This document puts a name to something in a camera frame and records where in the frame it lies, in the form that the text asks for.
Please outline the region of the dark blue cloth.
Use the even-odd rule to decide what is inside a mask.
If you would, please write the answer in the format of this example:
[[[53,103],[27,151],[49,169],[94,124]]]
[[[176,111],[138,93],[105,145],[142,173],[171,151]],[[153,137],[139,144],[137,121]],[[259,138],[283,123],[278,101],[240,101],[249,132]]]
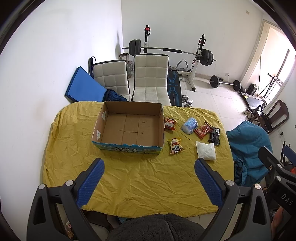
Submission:
[[[107,89],[102,101],[127,101],[127,99],[124,96],[115,92],[114,90]]]

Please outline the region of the yellow panda snack bag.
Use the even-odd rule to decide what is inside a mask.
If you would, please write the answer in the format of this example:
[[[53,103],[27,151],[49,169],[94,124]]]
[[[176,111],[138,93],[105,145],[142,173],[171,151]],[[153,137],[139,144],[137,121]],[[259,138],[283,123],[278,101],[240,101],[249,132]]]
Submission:
[[[171,138],[167,140],[171,155],[177,154],[185,149],[181,145],[181,140],[182,140],[181,138]]]

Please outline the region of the red floral snack bag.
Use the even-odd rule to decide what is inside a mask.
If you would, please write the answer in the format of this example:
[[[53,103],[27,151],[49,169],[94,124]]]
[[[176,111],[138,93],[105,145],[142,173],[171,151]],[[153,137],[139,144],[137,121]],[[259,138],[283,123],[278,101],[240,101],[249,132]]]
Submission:
[[[202,140],[208,132],[210,132],[211,127],[207,124],[202,125],[199,128],[194,129],[194,133]]]

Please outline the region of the dark fuzzy garment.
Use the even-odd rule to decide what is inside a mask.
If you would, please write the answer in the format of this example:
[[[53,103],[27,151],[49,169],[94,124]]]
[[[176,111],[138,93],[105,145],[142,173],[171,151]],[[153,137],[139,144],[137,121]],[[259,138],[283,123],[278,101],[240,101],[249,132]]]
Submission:
[[[154,214],[125,221],[107,240],[198,240],[205,229],[178,215]]]

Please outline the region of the white padded chair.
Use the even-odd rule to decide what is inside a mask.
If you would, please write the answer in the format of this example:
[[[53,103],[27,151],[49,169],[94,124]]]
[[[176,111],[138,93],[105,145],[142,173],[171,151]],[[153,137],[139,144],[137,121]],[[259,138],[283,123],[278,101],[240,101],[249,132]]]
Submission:
[[[111,60],[95,63],[92,66],[93,78],[106,89],[112,89],[117,94],[130,101],[130,84],[128,81],[126,61]]]
[[[134,80],[131,101],[161,103],[170,106],[167,91],[169,56],[136,54],[133,58]]]

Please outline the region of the small dumbbells on floor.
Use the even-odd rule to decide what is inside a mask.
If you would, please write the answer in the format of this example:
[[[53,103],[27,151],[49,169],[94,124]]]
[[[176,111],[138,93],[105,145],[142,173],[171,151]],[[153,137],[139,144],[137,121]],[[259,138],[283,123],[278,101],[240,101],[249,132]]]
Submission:
[[[185,108],[192,108],[193,107],[193,101],[189,100],[189,97],[187,95],[182,96],[182,103]]]

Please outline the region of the barbell on floor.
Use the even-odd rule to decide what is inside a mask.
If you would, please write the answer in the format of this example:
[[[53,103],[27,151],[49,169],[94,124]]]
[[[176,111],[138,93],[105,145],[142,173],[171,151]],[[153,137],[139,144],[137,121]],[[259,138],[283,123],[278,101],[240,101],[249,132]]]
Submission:
[[[238,80],[234,80],[232,83],[229,83],[229,82],[223,81],[221,78],[219,78],[216,75],[211,76],[209,82],[212,88],[218,88],[221,84],[224,84],[224,85],[231,85],[235,91],[240,91],[242,87],[240,81]]]

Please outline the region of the orange panda snack bag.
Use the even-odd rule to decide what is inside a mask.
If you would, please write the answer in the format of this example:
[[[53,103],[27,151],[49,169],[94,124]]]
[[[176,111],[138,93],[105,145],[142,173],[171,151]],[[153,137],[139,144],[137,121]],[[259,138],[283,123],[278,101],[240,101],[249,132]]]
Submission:
[[[173,118],[164,117],[165,128],[168,130],[175,130],[176,121]]]

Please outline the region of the dark wooden chair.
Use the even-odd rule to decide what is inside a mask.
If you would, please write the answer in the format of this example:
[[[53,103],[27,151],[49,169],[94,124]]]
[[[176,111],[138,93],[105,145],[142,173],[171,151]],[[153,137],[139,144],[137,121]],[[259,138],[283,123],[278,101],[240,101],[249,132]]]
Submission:
[[[287,105],[278,99],[268,113],[263,112],[263,107],[259,105],[252,111],[252,118],[249,122],[257,122],[268,134],[284,124],[290,117]]]

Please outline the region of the right white padded chair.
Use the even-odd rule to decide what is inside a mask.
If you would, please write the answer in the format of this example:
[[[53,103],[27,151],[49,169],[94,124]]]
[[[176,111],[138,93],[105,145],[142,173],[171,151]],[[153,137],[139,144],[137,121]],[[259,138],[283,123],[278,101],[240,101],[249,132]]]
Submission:
[[[133,58],[134,80],[131,101],[161,103],[170,106],[167,91],[169,56],[136,54]]]

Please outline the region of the blue tissue pack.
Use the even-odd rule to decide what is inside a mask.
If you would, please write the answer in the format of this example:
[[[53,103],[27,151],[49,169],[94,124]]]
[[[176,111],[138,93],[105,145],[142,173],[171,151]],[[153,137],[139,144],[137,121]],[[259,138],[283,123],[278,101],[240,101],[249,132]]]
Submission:
[[[189,118],[181,127],[181,130],[190,135],[194,129],[198,126],[198,122],[195,118]]]

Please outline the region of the black snack bag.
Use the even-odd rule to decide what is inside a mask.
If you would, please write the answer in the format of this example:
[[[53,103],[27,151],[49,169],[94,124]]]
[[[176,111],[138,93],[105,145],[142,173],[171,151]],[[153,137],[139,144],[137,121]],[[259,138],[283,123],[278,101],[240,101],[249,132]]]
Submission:
[[[216,127],[212,127],[209,132],[209,140],[208,143],[214,144],[215,146],[220,145],[220,129]]]

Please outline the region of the black blue bench pad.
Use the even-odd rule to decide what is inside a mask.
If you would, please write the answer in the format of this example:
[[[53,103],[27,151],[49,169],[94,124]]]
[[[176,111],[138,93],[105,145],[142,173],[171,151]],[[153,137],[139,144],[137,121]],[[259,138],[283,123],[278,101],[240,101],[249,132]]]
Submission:
[[[181,85],[177,71],[170,69],[168,70],[166,88],[171,105],[182,107]]]

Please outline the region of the barbell on rack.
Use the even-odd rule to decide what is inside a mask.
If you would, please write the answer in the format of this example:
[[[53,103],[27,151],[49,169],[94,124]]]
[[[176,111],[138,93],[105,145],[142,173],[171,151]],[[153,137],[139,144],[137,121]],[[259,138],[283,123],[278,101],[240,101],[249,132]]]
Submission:
[[[132,56],[136,54],[140,54],[142,50],[161,50],[165,52],[173,52],[178,54],[190,54],[198,58],[200,63],[205,66],[211,65],[216,59],[214,59],[214,55],[210,50],[202,49],[201,54],[198,53],[192,53],[187,51],[182,51],[178,49],[172,49],[172,48],[161,48],[161,47],[142,47],[141,46],[141,40],[140,39],[134,39],[129,42],[128,47],[122,47],[122,49],[128,49],[129,54]]]

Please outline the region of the white soft packet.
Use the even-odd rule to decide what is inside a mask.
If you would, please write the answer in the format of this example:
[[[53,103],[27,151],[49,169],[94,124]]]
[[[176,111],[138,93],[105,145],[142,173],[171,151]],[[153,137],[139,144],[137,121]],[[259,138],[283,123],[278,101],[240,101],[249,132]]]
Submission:
[[[206,161],[215,161],[216,152],[213,143],[205,144],[196,141],[197,155],[198,158],[203,158]]]

